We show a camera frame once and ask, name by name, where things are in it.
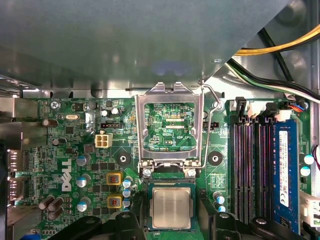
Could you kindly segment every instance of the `capacitor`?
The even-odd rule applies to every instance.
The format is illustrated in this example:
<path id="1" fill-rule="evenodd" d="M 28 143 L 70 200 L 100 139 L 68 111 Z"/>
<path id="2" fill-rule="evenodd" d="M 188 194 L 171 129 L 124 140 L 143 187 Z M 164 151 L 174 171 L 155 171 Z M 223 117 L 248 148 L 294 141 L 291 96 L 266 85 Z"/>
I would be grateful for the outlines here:
<path id="1" fill-rule="evenodd" d="M 122 201 L 122 206 L 123 207 L 128 208 L 130 206 L 130 204 L 131 204 L 131 202 L 130 202 L 129 198 L 123 199 L 123 201 Z"/>
<path id="2" fill-rule="evenodd" d="M 112 116 L 114 116 L 114 117 L 119 117 L 119 116 L 121 115 L 121 111 L 120 111 L 119 108 L 113 107 L 113 108 L 111 109 L 111 114 L 112 114 Z"/>
<path id="3" fill-rule="evenodd" d="M 49 127 L 56 128 L 56 127 L 58 127 L 58 124 L 59 124 L 58 121 L 55 119 L 44 119 L 42 121 L 42 125 L 47 128 L 49 128 Z"/>
<path id="4" fill-rule="evenodd" d="M 218 212 L 226 212 L 226 207 L 217 203 L 216 201 L 213 203 L 213 206 Z"/>
<path id="5" fill-rule="evenodd" d="M 131 189 L 132 189 L 132 187 L 124 189 L 122 192 L 122 195 L 125 198 L 129 198 L 131 196 Z"/>
<path id="6" fill-rule="evenodd" d="M 108 118 L 108 117 L 111 116 L 111 111 L 108 110 L 108 109 L 103 109 L 103 110 L 101 111 L 101 116 L 104 117 L 104 118 Z"/>
<path id="7" fill-rule="evenodd" d="M 84 188 L 91 181 L 91 177 L 88 174 L 82 174 L 76 179 L 76 185 L 79 188 Z"/>
<path id="8" fill-rule="evenodd" d="M 220 192 L 216 191 L 216 192 L 213 193 L 212 196 L 213 196 L 213 199 L 216 200 L 216 202 L 217 202 L 218 204 L 224 204 L 224 202 L 225 202 L 225 197 L 222 196 Z"/>
<path id="9" fill-rule="evenodd" d="M 134 180 L 130 176 L 126 176 L 122 182 L 125 189 L 129 188 Z"/>
<path id="10" fill-rule="evenodd" d="M 307 166 L 303 166 L 303 167 L 300 169 L 300 174 L 301 174 L 302 176 L 304 176 L 304 177 L 309 176 L 310 173 L 311 173 L 311 170 L 310 170 L 310 168 L 307 167 Z"/>
<path id="11" fill-rule="evenodd" d="M 88 197 L 83 197 L 80 199 L 78 204 L 76 205 L 76 209 L 83 213 L 85 212 L 91 205 L 91 200 Z"/>
<path id="12" fill-rule="evenodd" d="M 50 212 L 50 213 L 48 214 L 48 219 L 49 219 L 50 221 L 53 221 L 53 220 L 55 220 L 57 217 L 59 217 L 63 212 L 64 212 L 64 209 L 63 209 L 63 207 L 60 206 L 56 211 Z"/>
<path id="13" fill-rule="evenodd" d="M 304 160 L 305 164 L 308 164 L 308 165 L 311 165 L 315 162 L 315 158 L 310 154 L 305 155 L 303 160 Z"/>
<path id="14" fill-rule="evenodd" d="M 80 167 L 87 165 L 91 161 L 91 156 L 89 154 L 83 154 L 76 158 L 76 164 Z"/>
<path id="15" fill-rule="evenodd" d="M 55 138 L 52 140 L 52 145 L 53 146 L 63 146 L 67 143 L 67 139 L 65 139 L 64 137 L 62 138 Z"/>
<path id="16" fill-rule="evenodd" d="M 45 210 L 50 203 L 55 200 L 55 197 L 52 195 L 47 196 L 44 200 L 39 203 L 39 209 Z"/>
<path id="17" fill-rule="evenodd" d="M 55 212 L 62 204 L 64 199 L 62 197 L 57 197 L 53 202 L 48 205 L 48 210 L 50 212 Z"/>

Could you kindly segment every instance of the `port connector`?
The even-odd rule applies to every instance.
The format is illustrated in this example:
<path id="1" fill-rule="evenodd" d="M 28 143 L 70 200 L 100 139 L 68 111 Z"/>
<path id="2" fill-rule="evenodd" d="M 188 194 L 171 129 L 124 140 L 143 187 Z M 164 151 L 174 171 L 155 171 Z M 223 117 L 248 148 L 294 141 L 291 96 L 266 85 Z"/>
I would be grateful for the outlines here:
<path id="1" fill-rule="evenodd" d="M 23 172 L 29 169 L 29 153 L 27 151 L 10 150 L 7 156 L 10 172 Z"/>
<path id="2" fill-rule="evenodd" d="M 112 146 L 112 134 L 95 135 L 94 143 L 96 148 L 109 148 Z"/>
<path id="3" fill-rule="evenodd" d="M 320 198 L 300 191 L 300 219 L 311 227 L 320 227 Z"/>
<path id="4" fill-rule="evenodd" d="M 10 201 L 17 201 L 29 197 L 30 180 L 28 178 L 10 178 L 8 184 Z"/>

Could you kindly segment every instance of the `ram slot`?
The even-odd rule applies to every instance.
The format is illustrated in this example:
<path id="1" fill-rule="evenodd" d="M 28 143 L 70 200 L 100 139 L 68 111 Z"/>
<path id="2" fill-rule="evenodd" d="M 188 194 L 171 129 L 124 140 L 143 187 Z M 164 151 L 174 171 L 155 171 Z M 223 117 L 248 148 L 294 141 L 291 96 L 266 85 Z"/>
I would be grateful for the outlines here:
<path id="1" fill-rule="evenodd" d="M 273 164 L 273 130 L 270 125 L 255 126 L 255 214 L 269 218 Z"/>
<path id="2" fill-rule="evenodd" d="M 234 124 L 233 151 L 231 154 L 234 171 L 233 206 L 234 214 L 243 223 L 254 218 L 255 213 L 255 171 L 254 171 L 254 125 Z"/>
<path id="3" fill-rule="evenodd" d="M 256 216 L 256 199 L 255 199 L 255 168 L 254 168 L 254 126 L 247 127 L 247 179 L 248 179 L 248 222 Z"/>

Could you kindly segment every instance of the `chip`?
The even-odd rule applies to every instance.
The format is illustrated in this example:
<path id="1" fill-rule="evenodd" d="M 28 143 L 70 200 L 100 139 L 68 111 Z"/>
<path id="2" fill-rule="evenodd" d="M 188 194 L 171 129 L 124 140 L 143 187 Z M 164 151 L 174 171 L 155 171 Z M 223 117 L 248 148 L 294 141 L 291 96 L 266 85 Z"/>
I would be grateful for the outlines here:
<path id="1" fill-rule="evenodd" d="M 193 201 L 189 187 L 153 187 L 150 217 L 154 229 L 190 229 Z"/>
<path id="2" fill-rule="evenodd" d="M 98 104 L 96 102 L 94 102 L 94 101 L 90 101 L 89 104 L 88 104 L 88 108 L 90 110 L 95 110 L 95 109 L 98 108 Z"/>
<path id="3" fill-rule="evenodd" d="M 115 170 L 115 163 L 114 162 L 108 163 L 108 170 Z"/>
<path id="4" fill-rule="evenodd" d="M 74 134 L 74 127 L 73 126 L 66 126 L 65 127 L 65 134 Z"/>
<path id="5" fill-rule="evenodd" d="M 101 186 L 101 192 L 103 192 L 103 193 L 109 192 L 109 186 L 108 185 L 102 185 Z"/>
<path id="6" fill-rule="evenodd" d="M 100 208 L 93 208 L 92 215 L 100 215 Z"/>
<path id="7" fill-rule="evenodd" d="M 91 170 L 92 171 L 98 171 L 99 170 L 99 164 L 98 163 L 91 164 Z"/>
<path id="8" fill-rule="evenodd" d="M 94 192 L 94 193 L 100 193 L 100 186 L 93 186 L 93 188 L 92 188 L 92 191 Z"/>
<path id="9" fill-rule="evenodd" d="M 111 208 L 111 209 L 109 209 L 109 215 L 111 215 L 111 214 L 113 214 L 113 213 L 115 213 L 117 210 L 115 209 L 115 208 Z"/>
<path id="10" fill-rule="evenodd" d="M 83 103 L 75 103 L 74 110 L 76 112 L 83 112 L 84 111 L 84 104 Z"/>
<path id="11" fill-rule="evenodd" d="M 72 154 L 74 152 L 74 150 L 72 149 L 72 148 L 67 148 L 66 150 L 65 150 L 65 153 L 66 154 Z"/>
<path id="12" fill-rule="evenodd" d="M 110 193 L 115 193 L 117 191 L 117 187 L 114 185 L 109 186 L 109 192 Z"/>
<path id="13" fill-rule="evenodd" d="M 108 215 L 109 214 L 109 209 L 107 207 L 102 208 L 102 215 Z"/>
<path id="14" fill-rule="evenodd" d="M 108 169 L 108 163 L 106 163 L 106 162 L 101 162 L 101 163 L 100 163 L 100 169 L 101 169 L 101 170 L 107 170 L 107 169 Z"/>

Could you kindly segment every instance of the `motherboard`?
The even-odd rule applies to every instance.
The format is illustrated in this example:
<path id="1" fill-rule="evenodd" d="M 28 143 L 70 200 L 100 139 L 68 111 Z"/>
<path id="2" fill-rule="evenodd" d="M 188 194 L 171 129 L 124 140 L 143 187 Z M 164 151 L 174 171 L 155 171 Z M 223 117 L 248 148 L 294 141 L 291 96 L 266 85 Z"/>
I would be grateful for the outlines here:
<path id="1" fill-rule="evenodd" d="M 34 231 L 42 240 L 83 216 L 96 216 L 105 223 L 118 212 L 130 211 L 135 195 L 141 191 L 146 193 L 149 204 L 149 213 L 143 223 L 149 240 L 203 239 L 196 215 L 196 192 L 199 191 L 206 194 L 217 212 L 233 213 L 244 223 L 255 216 L 271 217 L 271 213 L 267 213 L 268 206 L 277 211 L 277 202 L 267 202 L 267 194 L 273 190 L 266 189 L 266 183 L 259 183 L 265 181 L 267 172 L 271 175 L 273 172 L 264 168 L 266 163 L 263 161 L 267 161 L 267 158 L 259 158 L 262 161 L 259 163 L 261 168 L 253 166 L 258 164 L 256 159 L 261 149 L 279 147 L 278 143 L 275 146 L 258 145 L 257 139 L 266 140 L 266 135 L 259 134 L 270 128 L 276 128 L 272 132 L 283 131 L 288 127 L 285 123 L 281 126 L 257 126 L 252 122 L 239 122 L 239 113 L 236 107 L 233 108 L 234 101 L 224 102 L 224 107 L 214 111 L 211 122 L 208 122 L 214 100 L 205 98 L 201 139 L 201 156 L 206 159 L 205 167 L 195 171 L 194 175 L 188 171 L 188 177 L 175 166 L 168 169 L 159 167 L 150 177 L 148 171 L 139 170 L 135 99 L 29 100 L 37 103 L 37 119 L 17 118 L 16 121 L 41 123 L 47 130 L 47 136 L 37 147 L 9 152 L 9 161 L 15 156 L 23 159 L 22 167 L 11 168 L 10 187 L 13 188 L 15 184 L 21 186 L 17 194 L 9 196 L 9 200 L 15 207 L 38 206 L 41 209 L 41 222 Z M 266 99 L 250 101 L 261 102 L 263 106 L 266 101 L 272 102 L 278 108 L 283 103 L 282 100 Z M 164 153 L 194 149 L 197 143 L 192 131 L 196 108 L 198 106 L 192 102 L 144 105 L 148 136 L 143 140 L 143 148 Z M 291 111 L 290 115 L 293 122 L 287 124 L 296 126 L 296 131 L 290 133 L 296 132 L 296 154 L 301 155 L 300 162 L 296 163 L 298 169 L 298 164 L 299 168 L 305 167 L 303 158 L 310 151 L 310 112 Z M 268 161 L 274 158 L 277 157 L 270 156 Z M 240 168 L 243 173 L 237 177 Z M 257 179 L 257 176 L 263 175 L 265 177 Z M 290 181 L 296 181 L 296 195 L 299 194 L 298 188 L 311 193 L 310 175 L 301 180 L 297 173 L 295 179 Z M 261 194 L 261 204 L 258 204 L 255 196 L 257 192 Z M 293 196 L 293 191 L 290 194 L 290 199 L 298 197 Z M 173 200 L 180 204 L 171 212 L 168 205 Z M 287 218 L 288 215 L 299 216 L 299 212 L 295 209 L 290 211 L 279 210 L 272 217 L 286 221 L 288 228 L 296 230 L 295 221 Z"/>

